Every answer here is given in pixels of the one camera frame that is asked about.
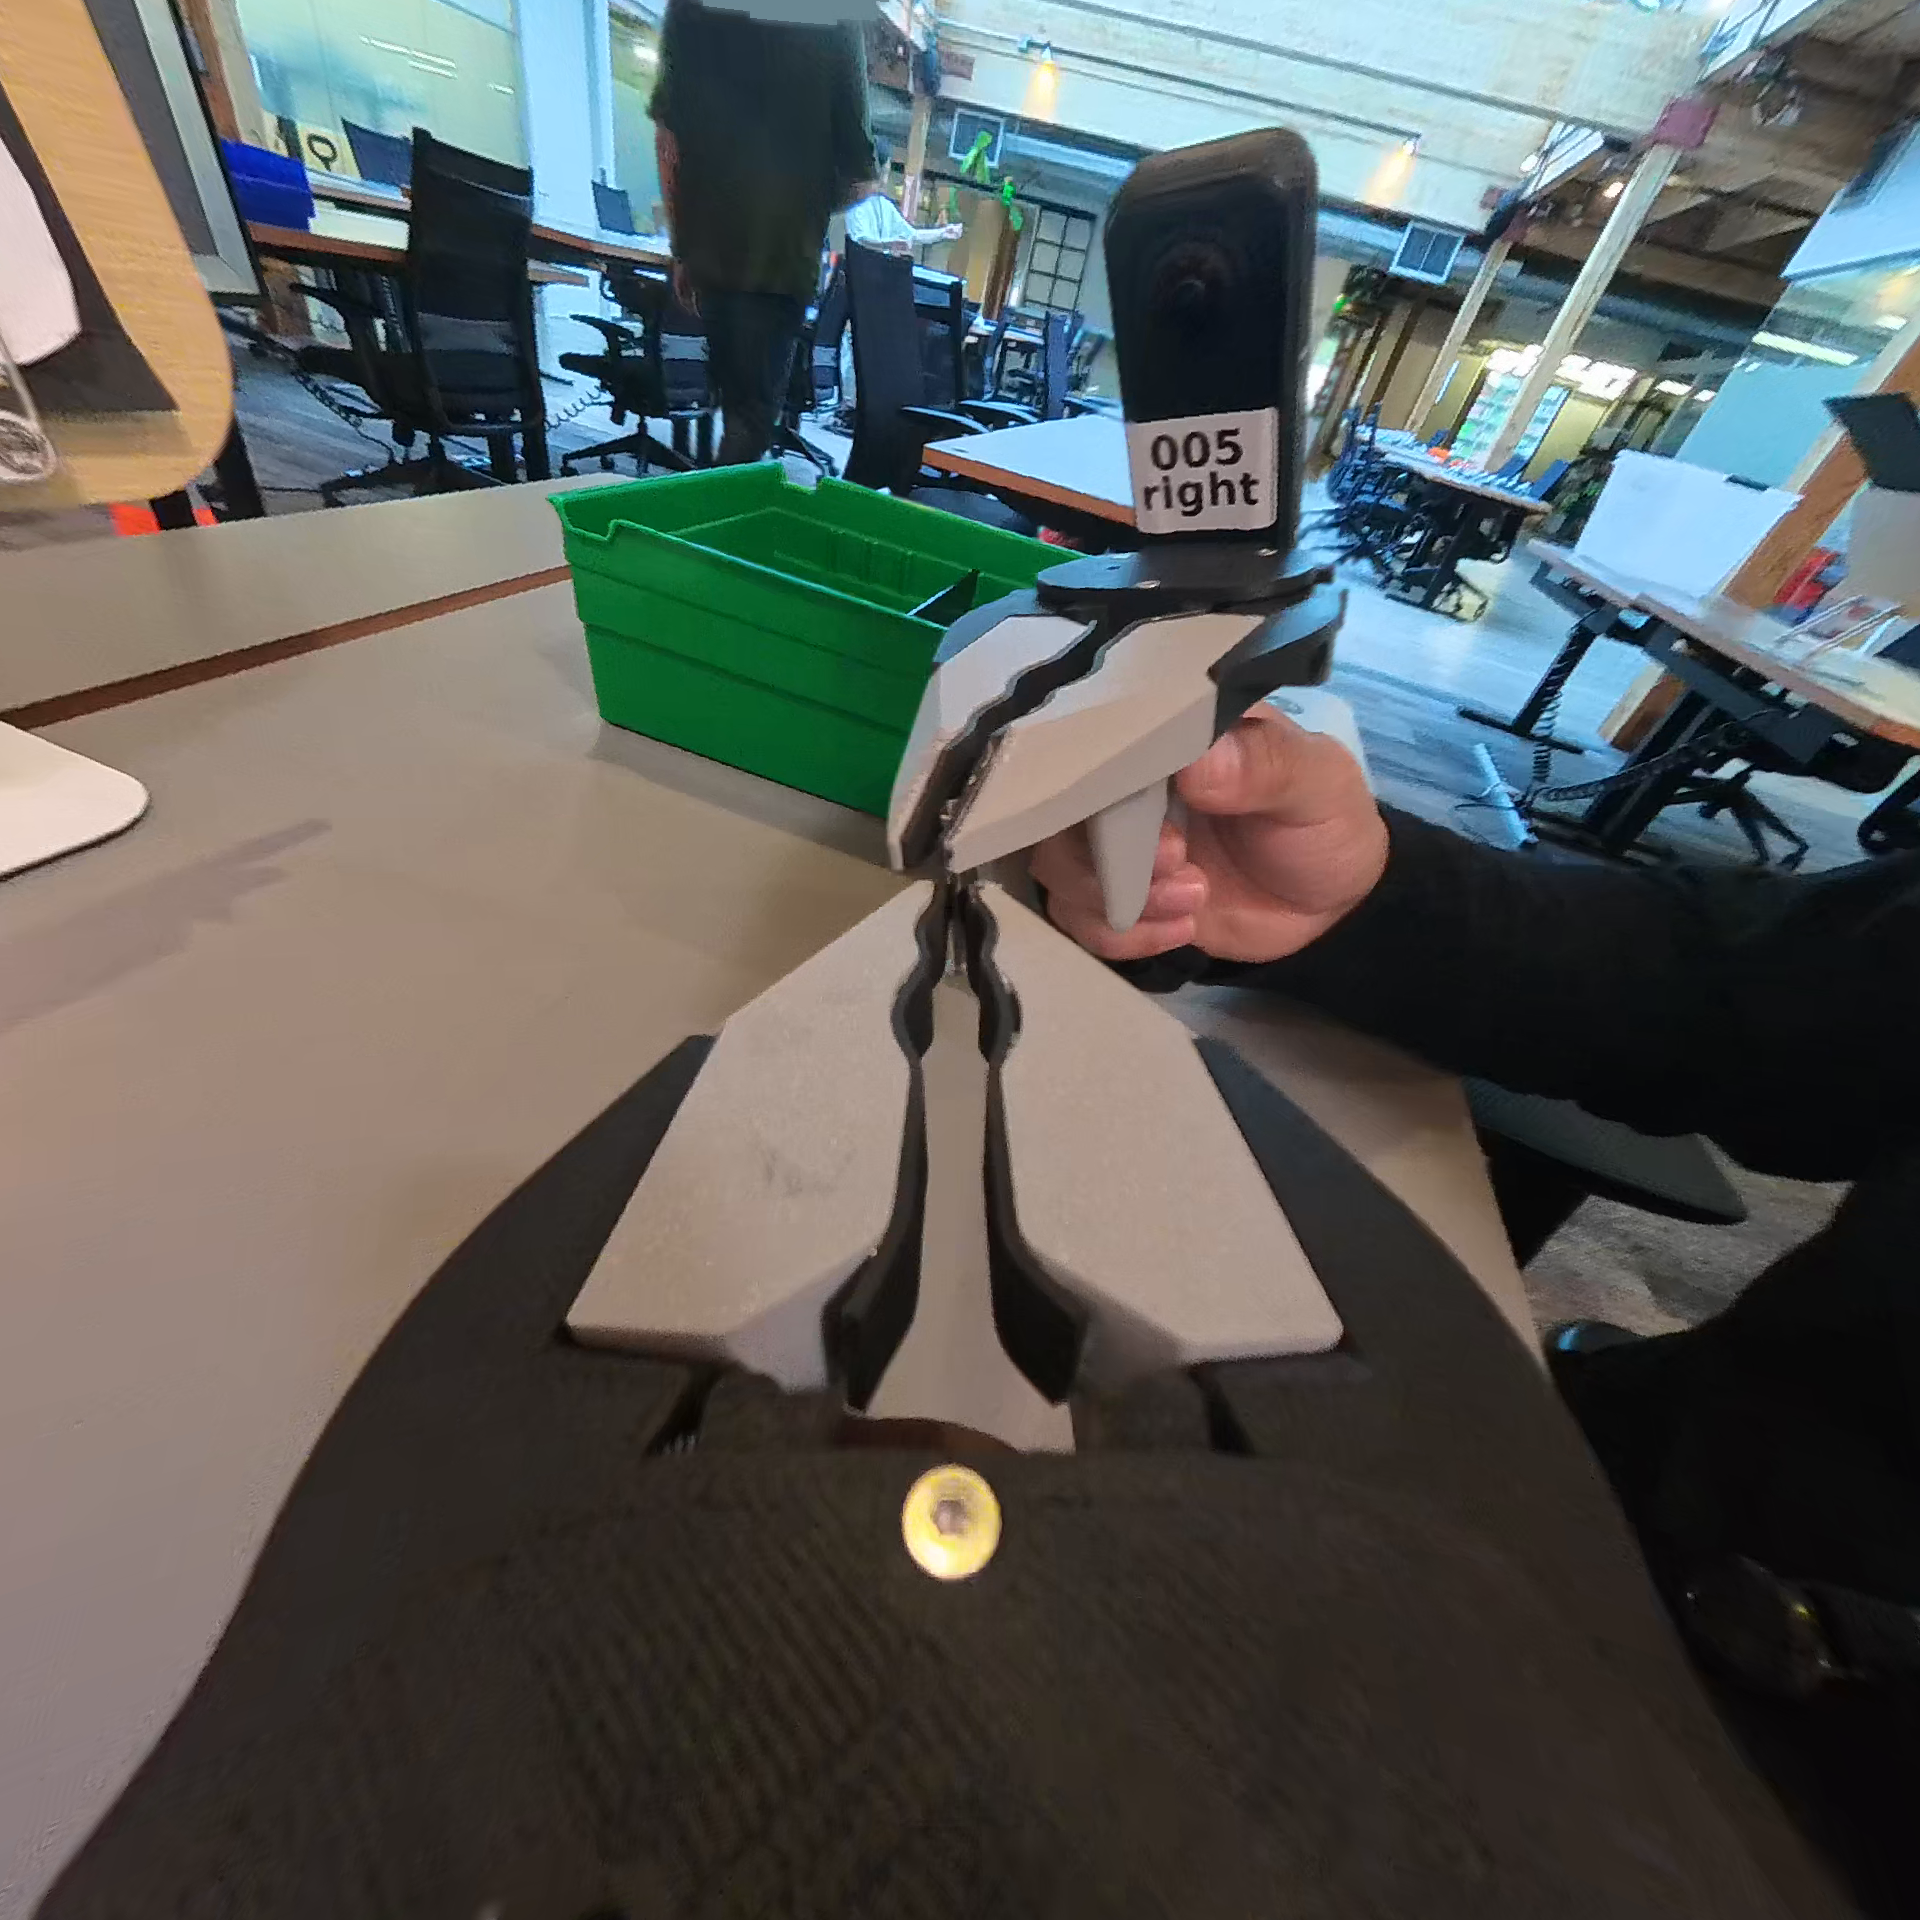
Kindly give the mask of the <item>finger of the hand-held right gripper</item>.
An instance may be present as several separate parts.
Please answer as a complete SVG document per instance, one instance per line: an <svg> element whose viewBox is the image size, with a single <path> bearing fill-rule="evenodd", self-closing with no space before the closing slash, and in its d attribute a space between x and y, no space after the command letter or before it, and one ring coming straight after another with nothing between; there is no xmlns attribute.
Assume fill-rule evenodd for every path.
<svg viewBox="0 0 1920 1920"><path fill-rule="evenodd" d="M1169 781L1216 736L1215 667L1266 631L1264 614L1196 612L1135 623L1083 678L1007 724L945 835L952 873L984 870L1088 827L1104 918L1140 921Z"/></svg>
<svg viewBox="0 0 1920 1920"><path fill-rule="evenodd" d="M1097 621L1012 592L955 620L923 685L887 807L897 873L939 856L945 811L965 799L991 748L1052 689L1088 672Z"/></svg>

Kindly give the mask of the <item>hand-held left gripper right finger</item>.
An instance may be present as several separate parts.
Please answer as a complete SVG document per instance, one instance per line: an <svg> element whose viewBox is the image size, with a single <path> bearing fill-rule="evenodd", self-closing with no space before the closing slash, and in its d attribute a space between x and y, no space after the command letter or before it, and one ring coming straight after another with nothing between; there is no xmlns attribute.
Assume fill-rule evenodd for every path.
<svg viewBox="0 0 1920 1920"><path fill-rule="evenodd" d="M1344 1334L1196 1035L996 883L960 892L993 1319L1045 1400Z"/></svg>

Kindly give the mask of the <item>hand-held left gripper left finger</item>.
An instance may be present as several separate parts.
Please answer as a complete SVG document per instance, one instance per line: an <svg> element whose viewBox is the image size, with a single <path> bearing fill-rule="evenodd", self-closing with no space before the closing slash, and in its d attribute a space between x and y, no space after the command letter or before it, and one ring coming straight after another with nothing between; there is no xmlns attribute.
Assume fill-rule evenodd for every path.
<svg viewBox="0 0 1920 1920"><path fill-rule="evenodd" d="M922 1295L949 907L913 883L723 1023L567 1312L575 1340L874 1404Z"/></svg>

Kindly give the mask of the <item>green plastic bin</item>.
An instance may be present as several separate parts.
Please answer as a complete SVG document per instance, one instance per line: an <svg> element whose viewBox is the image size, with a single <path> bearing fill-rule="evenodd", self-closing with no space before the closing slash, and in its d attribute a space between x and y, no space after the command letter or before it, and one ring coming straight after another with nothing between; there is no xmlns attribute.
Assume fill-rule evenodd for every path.
<svg viewBox="0 0 1920 1920"><path fill-rule="evenodd" d="M1056 544L778 464L561 489L602 717L883 817L947 629Z"/></svg>

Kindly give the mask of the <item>person's right forearm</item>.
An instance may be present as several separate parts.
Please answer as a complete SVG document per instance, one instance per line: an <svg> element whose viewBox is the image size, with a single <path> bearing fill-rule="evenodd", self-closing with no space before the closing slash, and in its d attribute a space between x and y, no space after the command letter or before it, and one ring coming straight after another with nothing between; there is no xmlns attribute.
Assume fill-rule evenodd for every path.
<svg viewBox="0 0 1920 1920"><path fill-rule="evenodd" d="M1376 889L1271 964L1288 993L1428 1065L1705 1135L1812 1184L1917 1187L1917 855L1821 873L1495 849L1389 809Z"/></svg>

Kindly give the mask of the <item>black office chair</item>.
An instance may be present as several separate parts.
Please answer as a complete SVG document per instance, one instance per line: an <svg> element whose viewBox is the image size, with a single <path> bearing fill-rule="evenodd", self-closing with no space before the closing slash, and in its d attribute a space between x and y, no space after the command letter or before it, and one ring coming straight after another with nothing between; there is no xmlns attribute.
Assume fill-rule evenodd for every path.
<svg viewBox="0 0 1920 1920"><path fill-rule="evenodd" d="M538 363L527 166L412 133L408 241L396 276L319 287L346 348L307 348L299 367L355 387L357 420L391 429L417 492L544 483L553 475Z"/></svg>
<svg viewBox="0 0 1920 1920"><path fill-rule="evenodd" d="M1009 510L960 508L971 483L923 461L935 441L1041 423L1041 414L1017 403L970 397L962 284L939 276L922 301L925 291L907 256L861 245L844 252L844 284L855 366L847 480L984 520L1012 520Z"/></svg>
<svg viewBox="0 0 1920 1920"><path fill-rule="evenodd" d="M1388 566L1408 523L1408 483L1379 445L1384 404L1354 407L1341 423L1344 439L1325 475L1328 505L1317 532L1333 541L1341 560Z"/></svg>
<svg viewBox="0 0 1920 1920"><path fill-rule="evenodd" d="M600 331L600 352L562 352L561 367L595 381L616 425L633 425L616 439L569 449L564 472L581 464L611 471L633 456L639 472L684 472L715 464L717 409L708 371L704 319L681 301L668 272L608 260L602 279L618 318L579 315Z"/></svg>

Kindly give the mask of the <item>dark grey office chair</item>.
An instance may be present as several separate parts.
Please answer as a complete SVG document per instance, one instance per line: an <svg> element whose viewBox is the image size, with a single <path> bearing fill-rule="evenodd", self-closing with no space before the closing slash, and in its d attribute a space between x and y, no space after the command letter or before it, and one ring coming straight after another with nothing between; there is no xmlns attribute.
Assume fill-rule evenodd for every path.
<svg viewBox="0 0 1920 1920"><path fill-rule="evenodd" d="M1583 1195L1655 1215L1733 1227L1746 1200L1703 1135L1655 1135L1604 1119L1564 1097L1463 1080L1472 1117L1509 1153L1524 1153Z"/></svg>

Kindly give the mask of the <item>white cardboard panel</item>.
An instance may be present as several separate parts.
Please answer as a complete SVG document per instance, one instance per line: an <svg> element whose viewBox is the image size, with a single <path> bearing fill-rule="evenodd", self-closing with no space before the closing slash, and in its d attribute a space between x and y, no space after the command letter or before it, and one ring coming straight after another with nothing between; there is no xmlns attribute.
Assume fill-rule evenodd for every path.
<svg viewBox="0 0 1920 1920"><path fill-rule="evenodd" d="M1796 500L1787 489L1624 448L1570 550L1624 579L1715 595Z"/></svg>

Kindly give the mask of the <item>black studio light panel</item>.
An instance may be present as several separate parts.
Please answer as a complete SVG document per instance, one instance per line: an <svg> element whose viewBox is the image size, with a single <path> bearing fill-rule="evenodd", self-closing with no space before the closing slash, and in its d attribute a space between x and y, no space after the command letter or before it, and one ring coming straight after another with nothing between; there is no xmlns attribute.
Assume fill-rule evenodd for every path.
<svg viewBox="0 0 1920 1920"><path fill-rule="evenodd" d="M1863 480L1872 489L1917 493L1917 409L1911 396L1899 390L1855 393L1826 397L1824 404L1858 456Z"/></svg>

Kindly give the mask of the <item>person's black clothed body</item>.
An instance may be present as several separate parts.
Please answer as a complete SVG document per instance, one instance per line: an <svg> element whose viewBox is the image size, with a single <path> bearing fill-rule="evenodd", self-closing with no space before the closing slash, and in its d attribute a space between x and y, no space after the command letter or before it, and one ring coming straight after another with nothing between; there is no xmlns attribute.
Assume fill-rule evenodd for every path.
<svg viewBox="0 0 1920 1920"><path fill-rule="evenodd" d="M1546 1342L1703 1686L1860 1915L1917 1915L1917 1174L1705 1323Z"/></svg>

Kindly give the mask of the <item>blue plastic bin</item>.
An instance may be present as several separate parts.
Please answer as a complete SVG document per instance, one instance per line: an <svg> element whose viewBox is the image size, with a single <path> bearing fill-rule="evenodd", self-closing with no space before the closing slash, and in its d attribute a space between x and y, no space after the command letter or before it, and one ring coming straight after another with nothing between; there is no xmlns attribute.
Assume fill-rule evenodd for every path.
<svg viewBox="0 0 1920 1920"><path fill-rule="evenodd" d="M237 136L223 136L219 150L242 223L311 230L316 197L299 159Z"/></svg>

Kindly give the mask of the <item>wooden backing board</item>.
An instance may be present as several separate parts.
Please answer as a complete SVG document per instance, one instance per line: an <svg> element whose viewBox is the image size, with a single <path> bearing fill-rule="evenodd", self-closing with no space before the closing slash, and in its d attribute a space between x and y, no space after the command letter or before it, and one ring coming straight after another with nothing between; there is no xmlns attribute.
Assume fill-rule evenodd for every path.
<svg viewBox="0 0 1920 1920"><path fill-rule="evenodd" d="M202 272L180 237L88 5L5 5L5 147L40 192L67 270L82 256L167 412L67 407L76 361L33 367L5 349L5 412L34 416L57 471L5 486L5 511L113 505L191 489L233 425L233 373Z"/></svg>

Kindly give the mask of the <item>grey partition panel on stand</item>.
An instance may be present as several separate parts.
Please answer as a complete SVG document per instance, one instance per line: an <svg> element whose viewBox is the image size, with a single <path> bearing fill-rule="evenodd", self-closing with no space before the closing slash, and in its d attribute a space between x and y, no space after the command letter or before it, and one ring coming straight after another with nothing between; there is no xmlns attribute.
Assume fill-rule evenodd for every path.
<svg viewBox="0 0 1920 1920"><path fill-rule="evenodd" d="M186 5L90 3L88 14L208 296L219 311L252 319L265 291L235 199L233 153L215 135L208 67L188 32ZM92 265L79 256L68 276L79 331L64 352L79 371L67 407L167 412L172 399L132 349Z"/></svg>

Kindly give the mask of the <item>printed instruction sheet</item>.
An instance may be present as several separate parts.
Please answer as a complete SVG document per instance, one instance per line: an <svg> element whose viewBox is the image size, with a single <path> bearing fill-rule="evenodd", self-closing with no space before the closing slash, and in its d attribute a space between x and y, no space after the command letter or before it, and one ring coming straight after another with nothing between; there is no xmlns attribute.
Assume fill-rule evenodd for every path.
<svg viewBox="0 0 1920 1920"><path fill-rule="evenodd" d="M2 337L18 367L73 344L81 301L40 192L2 147Z"/></svg>

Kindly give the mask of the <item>wooden support post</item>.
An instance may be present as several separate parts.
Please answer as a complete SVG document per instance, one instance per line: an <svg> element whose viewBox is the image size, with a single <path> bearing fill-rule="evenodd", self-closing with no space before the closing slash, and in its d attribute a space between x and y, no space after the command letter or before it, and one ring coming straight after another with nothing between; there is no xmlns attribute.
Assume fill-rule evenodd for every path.
<svg viewBox="0 0 1920 1920"><path fill-rule="evenodd" d="M1467 348L1469 334L1481 315L1481 308L1495 287L1495 280L1509 252L1511 239L1507 235L1495 237L1483 248L1477 273L1467 293L1461 296L1461 303L1451 318L1451 325L1447 327L1445 340L1440 343L1432 361L1428 374L1417 393L1417 399L1408 409L1405 432L1411 432L1416 439L1423 437L1428 414L1440 403L1453 374L1453 367Z"/></svg>
<svg viewBox="0 0 1920 1920"><path fill-rule="evenodd" d="M1652 203L1668 185L1680 150L1689 142L1696 142L1696 136L1685 131L1693 105L1696 97L1687 91L1671 95L1649 136L1637 147L1632 164L1611 177L1611 188L1617 192L1610 214L1603 228L1599 228L1588 254L1583 259L1565 300L1552 315L1536 363L1529 373L1524 373L1521 390L1509 403L1495 441L1485 449L1485 464L1490 471L1504 465L1515 454L1543 404L1546 393L1557 381L1569 353L1577 348L1577 337L1591 321L1599 301L1607 293L1628 248L1647 223Z"/></svg>

